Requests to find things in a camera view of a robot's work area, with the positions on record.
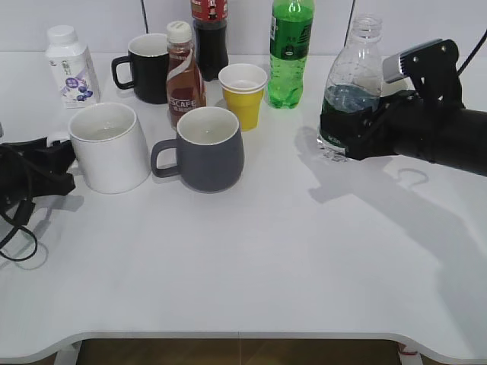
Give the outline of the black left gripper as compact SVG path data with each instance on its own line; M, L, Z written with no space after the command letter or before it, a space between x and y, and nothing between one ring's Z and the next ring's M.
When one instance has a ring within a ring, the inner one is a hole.
M75 189L68 172L75 161L70 141L49 146L45 138L1 144L1 216L10 224L27 224L33 200L66 196Z

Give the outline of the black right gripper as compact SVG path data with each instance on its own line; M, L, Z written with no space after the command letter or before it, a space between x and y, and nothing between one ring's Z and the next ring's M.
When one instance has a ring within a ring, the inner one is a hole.
M384 97L377 112L324 109L318 142L329 160L403 155L420 160L466 159L466 108L429 103L417 92Z

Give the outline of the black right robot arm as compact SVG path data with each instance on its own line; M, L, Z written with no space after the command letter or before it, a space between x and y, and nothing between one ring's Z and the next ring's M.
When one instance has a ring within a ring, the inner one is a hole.
M319 133L339 142L353 160L403 155L486 174L486 114L443 102L433 106L413 90L381 97L376 110L322 113Z

